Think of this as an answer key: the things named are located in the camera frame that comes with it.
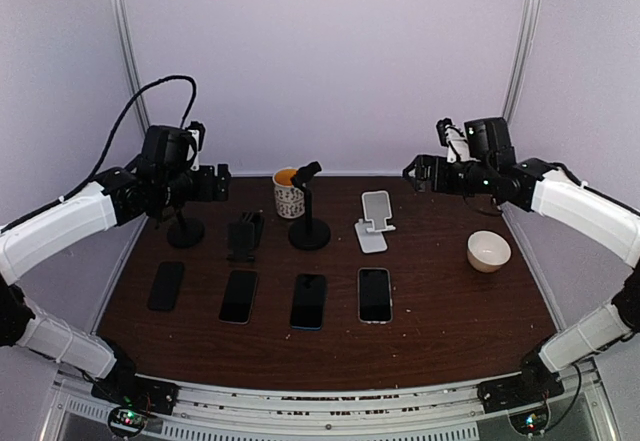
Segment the white phone stand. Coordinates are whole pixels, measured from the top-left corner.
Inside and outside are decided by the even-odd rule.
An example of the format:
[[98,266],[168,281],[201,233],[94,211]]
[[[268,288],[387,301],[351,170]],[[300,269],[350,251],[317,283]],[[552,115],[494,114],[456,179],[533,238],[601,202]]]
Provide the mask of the white phone stand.
[[396,230],[390,224],[393,217],[390,195],[386,190],[368,191],[361,195],[363,215],[354,225],[363,254],[376,254],[388,249],[385,233]]

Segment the black front phone stand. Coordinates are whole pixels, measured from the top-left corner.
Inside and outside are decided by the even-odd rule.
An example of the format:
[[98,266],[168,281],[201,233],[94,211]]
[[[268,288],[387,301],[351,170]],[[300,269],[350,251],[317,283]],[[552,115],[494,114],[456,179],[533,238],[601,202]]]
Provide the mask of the black front phone stand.
[[299,250],[315,251],[325,247],[331,239],[328,224],[313,215],[313,193],[308,187],[314,176],[322,171],[318,161],[299,168],[291,178],[292,185],[303,193],[304,215],[289,228],[290,244]]

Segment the black smartphone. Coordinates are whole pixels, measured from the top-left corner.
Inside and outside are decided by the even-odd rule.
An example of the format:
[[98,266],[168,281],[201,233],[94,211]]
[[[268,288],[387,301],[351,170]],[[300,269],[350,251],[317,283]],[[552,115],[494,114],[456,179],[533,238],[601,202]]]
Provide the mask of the black smartphone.
[[159,312],[172,311],[177,303],[184,273],[185,265],[182,262],[161,262],[150,289],[147,308]]

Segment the pink-edged dark smartphone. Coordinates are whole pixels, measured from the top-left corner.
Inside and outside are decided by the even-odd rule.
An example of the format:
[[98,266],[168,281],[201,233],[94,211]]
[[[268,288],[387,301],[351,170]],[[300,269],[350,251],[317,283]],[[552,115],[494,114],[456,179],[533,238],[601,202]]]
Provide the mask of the pink-edged dark smartphone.
[[226,284],[219,320],[231,324],[247,324],[251,318],[257,284],[256,271],[233,270]]

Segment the white-cased smartphone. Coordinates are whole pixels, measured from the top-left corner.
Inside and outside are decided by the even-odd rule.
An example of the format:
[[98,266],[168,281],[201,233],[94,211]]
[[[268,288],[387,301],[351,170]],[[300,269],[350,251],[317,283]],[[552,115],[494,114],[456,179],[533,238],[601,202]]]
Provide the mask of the white-cased smartphone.
[[392,321],[392,286],[385,268],[361,268],[358,271],[358,317],[367,324]]

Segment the blue smartphone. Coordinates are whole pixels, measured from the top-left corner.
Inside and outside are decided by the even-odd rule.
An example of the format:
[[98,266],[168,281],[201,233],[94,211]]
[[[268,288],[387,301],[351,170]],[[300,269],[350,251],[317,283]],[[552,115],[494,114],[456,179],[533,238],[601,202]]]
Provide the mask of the blue smartphone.
[[320,330],[324,322],[327,279],[320,274],[296,277],[289,324],[293,329]]

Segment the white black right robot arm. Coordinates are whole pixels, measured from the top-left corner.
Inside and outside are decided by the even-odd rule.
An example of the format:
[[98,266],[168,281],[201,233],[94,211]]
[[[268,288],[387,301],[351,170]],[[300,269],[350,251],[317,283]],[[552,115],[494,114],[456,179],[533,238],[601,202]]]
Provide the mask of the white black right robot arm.
[[487,196],[540,216],[589,239],[629,269],[621,289],[590,313],[540,342],[503,387],[481,385],[489,402],[500,394],[540,401],[562,391],[560,373],[585,358],[633,338],[639,332],[639,212],[580,180],[561,162],[536,157],[520,161],[507,121],[488,117],[458,127],[449,118],[436,124],[444,155],[418,154],[402,177],[416,192]]

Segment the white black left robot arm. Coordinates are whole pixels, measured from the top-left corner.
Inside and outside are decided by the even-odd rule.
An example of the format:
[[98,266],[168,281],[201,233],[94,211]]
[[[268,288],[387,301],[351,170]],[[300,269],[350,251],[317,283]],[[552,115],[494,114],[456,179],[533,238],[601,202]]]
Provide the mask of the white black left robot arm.
[[41,309],[17,283],[53,255],[94,234],[145,215],[171,220],[167,240],[178,249],[197,245],[204,224],[183,215],[188,202],[225,201],[231,175],[225,164],[203,165],[206,129],[152,126],[141,153],[126,167],[90,175],[72,194],[1,229],[1,344],[20,346],[68,364],[123,405],[144,394],[129,356],[115,343],[91,335]]

